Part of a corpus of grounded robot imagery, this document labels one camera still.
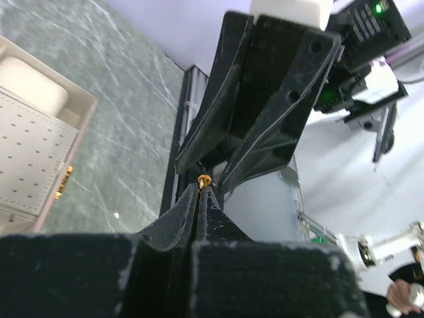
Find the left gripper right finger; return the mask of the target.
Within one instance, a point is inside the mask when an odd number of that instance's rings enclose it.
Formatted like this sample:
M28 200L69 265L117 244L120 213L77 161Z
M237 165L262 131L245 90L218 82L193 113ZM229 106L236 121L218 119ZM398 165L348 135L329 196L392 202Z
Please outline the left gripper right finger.
M191 317L369 317L353 267L341 249L308 242L215 238L222 215L201 191L191 246Z

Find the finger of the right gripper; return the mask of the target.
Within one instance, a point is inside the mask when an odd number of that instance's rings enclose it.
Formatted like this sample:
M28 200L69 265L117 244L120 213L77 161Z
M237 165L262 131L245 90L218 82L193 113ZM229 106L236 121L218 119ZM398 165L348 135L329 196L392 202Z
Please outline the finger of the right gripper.
M221 193L289 164L341 47L339 35L304 26L258 26L253 43L261 39L273 51L248 53L229 131L238 144Z
M199 112L176 156L177 173L184 173L213 152L228 134L253 26L252 15L225 13Z

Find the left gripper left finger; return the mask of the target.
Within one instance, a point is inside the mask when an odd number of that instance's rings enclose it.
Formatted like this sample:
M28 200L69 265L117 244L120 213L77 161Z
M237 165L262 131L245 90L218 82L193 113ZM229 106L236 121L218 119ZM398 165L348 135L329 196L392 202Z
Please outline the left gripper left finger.
M1 239L2 317L183 317L198 187L139 233Z

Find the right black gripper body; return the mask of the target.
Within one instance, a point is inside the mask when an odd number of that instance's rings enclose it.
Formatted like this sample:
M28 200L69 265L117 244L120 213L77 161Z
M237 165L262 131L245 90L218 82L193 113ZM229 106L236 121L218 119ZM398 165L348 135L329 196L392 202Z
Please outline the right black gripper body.
M364 129L377 127L384 109L393 111L398 99L406 96L402 83L391 83L387 92L371 101L367 94L382 84L377 63L384 55L407 42L411 33L393 1L353 1L329 16L325 29L341 37L341 55L333 66L314 106L325 115L346 110L344 122ZM231 134L242 138L262 112L265 102L282 83L292 67L303 32L287 18L264 13L256 25L246 60L242 90L247 94L233 117Z

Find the pink jewelry box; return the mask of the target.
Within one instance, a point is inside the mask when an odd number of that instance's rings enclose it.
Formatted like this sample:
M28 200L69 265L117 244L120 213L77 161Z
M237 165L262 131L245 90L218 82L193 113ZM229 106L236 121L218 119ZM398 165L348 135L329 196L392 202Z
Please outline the pink jewelry box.
M86 90L1 37L1 235L41 230L96 106Z

